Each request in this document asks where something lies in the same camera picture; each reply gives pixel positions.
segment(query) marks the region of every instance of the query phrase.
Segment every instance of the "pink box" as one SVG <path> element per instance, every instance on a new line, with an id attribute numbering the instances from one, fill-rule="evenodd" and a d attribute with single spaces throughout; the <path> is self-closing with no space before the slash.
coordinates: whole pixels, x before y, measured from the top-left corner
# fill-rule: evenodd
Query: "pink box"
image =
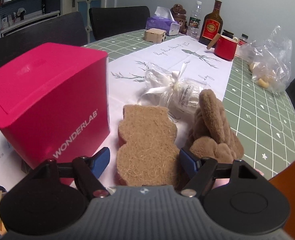
<path id="1" fill-rule="evenodd" d="M 92 156 L 108 136 L 107 53 L 46 43 L 0 68 L 0 130 L 32 168 Z"/>

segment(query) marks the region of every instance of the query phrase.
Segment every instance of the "white ribbon bow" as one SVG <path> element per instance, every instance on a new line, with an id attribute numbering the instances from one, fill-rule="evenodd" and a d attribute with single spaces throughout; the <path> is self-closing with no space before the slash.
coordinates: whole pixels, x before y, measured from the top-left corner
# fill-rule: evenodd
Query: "white ribbon bow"
<path id="1" fill-rule="evenodd" d="M 175 90 L 177 90 L 177 84 L 178 82 L 180 81 L 186 67 L 187 67 L 187 63 L 188 62 L 184 62 L 182 64 L 182 67 L 181 67 L 181 70 L 178 71 L 178 70 L 173 70 L 172 71 L 172 81 L 170 83 L 169 86 L 165 86 L 165 87 L 156 87 L 156 88 L 150 88 L 148 89 L 142 96 L 141 98 L 137 101 L 137 103 L 140 105 L 141 104 L 141 100 L 143 98 L 144 95 L 146 94 L 163 94 L 165 92 L 169 92 L 169 97 L 168 97 L 168 100 L 167 100 L 167 103 L 166 103 L 166 107 L 169 106 L 169 102 L 170 102 L 170 99 L 174 93 Z"/>

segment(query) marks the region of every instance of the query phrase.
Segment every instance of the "green grid tablecloth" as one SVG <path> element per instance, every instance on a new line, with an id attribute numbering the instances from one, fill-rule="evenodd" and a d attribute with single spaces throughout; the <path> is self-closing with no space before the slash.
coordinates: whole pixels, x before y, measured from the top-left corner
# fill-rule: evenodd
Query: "green grid tablecloth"
<path id="1" fill-rule="evenodd" d="M 119 34 L 85 45 L 105 50 L 109 61 L 154 43 L 143 40 L 145 30 Z M 166 40 L 177 36 L 166 37 Z M 235 57 L 223 99 L 226 116 L 244 149 L 244 160 L 267 179 L 295 160 L 295 111 L 285 92 L 273 94 L 251 81 L 249 65 Z"/>

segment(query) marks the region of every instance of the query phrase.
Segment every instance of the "food in plastic bag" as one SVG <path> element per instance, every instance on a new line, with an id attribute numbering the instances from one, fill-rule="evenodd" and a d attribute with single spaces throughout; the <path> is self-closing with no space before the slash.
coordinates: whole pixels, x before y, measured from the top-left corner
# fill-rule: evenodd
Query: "food in plastic bag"
<path id="1" fill-rule="evenodd" d="M 183 63 L 181 71 L 169 72 L 153 63 L 148 63 L 145 70 L 145 84 L 148 90 L 142 95 L 158 94 L 158 105 L 169 106 L 173 101 L 175 106 L 184 112 L 194 114 L 199 103 L 199 94 L 206 88 L 206 83 L 198 82 L 181 76 L 187 66 Z"/>
<path id="2" fill-rule="evenodd" d="M 249 62 L 252 81 L 271 92 L 281 92 L 291 76 L 292 41 L 276 26 L 268 39 L 240 47 L 240 56 Z"/>

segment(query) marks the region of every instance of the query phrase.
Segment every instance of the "mug wooden handle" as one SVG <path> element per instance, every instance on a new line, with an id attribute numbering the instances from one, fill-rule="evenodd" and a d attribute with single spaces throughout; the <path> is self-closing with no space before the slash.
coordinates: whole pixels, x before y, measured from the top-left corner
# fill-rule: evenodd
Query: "mug wooden handle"
<path id="1" fill-rule="evenodd" d="M 219 38 L 221 37 L 221 35 L 219 33 L 217 33 L 214 38 L 210 41 L 210 43 L 207 45 L 207 49 L 210 49 L 214 46 L 214 44 L 219 40 Z"/>

